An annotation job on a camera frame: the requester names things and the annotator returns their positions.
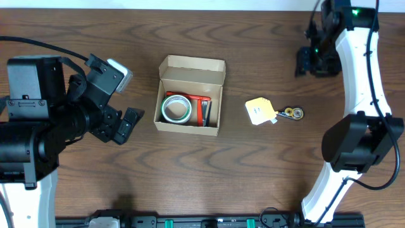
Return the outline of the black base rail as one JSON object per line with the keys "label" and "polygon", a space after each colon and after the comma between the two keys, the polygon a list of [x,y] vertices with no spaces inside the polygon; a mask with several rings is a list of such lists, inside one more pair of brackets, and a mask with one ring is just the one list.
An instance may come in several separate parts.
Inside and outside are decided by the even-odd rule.
{"label": "black base rail", "polygon": [[312,227],[298,213],[267,208],[260,215],[162,217],[136,215],[122,210],[98,210],[86,218],[57,218],[56,227],[128,227],[128,228],[263,228]]}

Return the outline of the correction tape dispenser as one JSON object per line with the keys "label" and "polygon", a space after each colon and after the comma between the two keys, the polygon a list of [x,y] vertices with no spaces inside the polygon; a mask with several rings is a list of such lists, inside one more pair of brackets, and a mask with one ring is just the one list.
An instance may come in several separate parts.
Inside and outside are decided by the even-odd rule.
{"label": "correction tape dispenser", "polygon": [[275,112],[278,116],[288,118],[295,121],[300,121],[304,118],[304,110],[299,106],[286,106]]}

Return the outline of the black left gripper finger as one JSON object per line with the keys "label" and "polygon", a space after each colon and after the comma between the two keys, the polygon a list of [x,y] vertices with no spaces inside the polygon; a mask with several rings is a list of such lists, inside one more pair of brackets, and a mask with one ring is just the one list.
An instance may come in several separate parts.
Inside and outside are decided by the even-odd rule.
{"label": "black left gripper finger", "polygon": [[128,141],[128,138],[131,135],[132,130],[133,130],[133,124],[126,120],[122,120],[121,124],[115,131],[112,140],[115,143],[122,145]]}
{"label": "black left gripper finger", "polygon": [[127,108],[122,122],[126,127],[134,127],[144,116],[145,111],[138,108]]}

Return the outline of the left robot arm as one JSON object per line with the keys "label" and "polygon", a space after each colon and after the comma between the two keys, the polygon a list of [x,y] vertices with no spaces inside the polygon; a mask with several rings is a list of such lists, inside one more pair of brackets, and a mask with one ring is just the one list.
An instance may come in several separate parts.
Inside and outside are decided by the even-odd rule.
{"label": "left robot arm", "polygon": [[91,56],[89,72],[67,57],[16,56],[8,60],[10,95],[2,107],[1,226],[54,227],[59,154],[90,133],[124,144],[144,111],[109,105],[132,72]]}

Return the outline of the open cardboard box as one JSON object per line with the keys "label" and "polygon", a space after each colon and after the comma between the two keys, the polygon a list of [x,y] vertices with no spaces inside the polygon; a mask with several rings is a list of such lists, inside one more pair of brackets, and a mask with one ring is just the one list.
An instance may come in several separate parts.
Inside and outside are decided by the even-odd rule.
{"label": "open cardboard box", "polygon": [[225,76],[223,60],[168,55],[159,66],[156,128],[217,136]]}

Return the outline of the small yellow spiral notepad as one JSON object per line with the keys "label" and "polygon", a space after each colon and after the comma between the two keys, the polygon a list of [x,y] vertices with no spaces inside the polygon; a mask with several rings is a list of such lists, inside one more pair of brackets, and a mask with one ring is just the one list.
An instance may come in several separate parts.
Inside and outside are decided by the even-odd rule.
{"label": "small yellow spiral notepad", "polygon": [[253,125],[260,125],[267,121],[277,123],[277,114],[269,99],[260,97],[246,101],[246,110]]}

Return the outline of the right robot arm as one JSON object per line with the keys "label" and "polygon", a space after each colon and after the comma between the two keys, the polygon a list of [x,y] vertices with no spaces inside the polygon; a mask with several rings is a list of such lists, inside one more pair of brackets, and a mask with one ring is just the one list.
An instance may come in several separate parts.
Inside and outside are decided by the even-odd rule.
{"label": "right robot arm", "polygon": [[353,6],[350,1],[316,3],[321,24],[310,20],[305,33],[310,44],[297,52],[296,75],[343,76],[342,120],[323,135],[322,170],[301,201],[291,227],[331,227],[335,210],[352,184],[393,151],[394,171],[378,189],[393,184],[401,166],[398,139],[404,121],[394,117],[383,91],[378,63],[378,8]]}

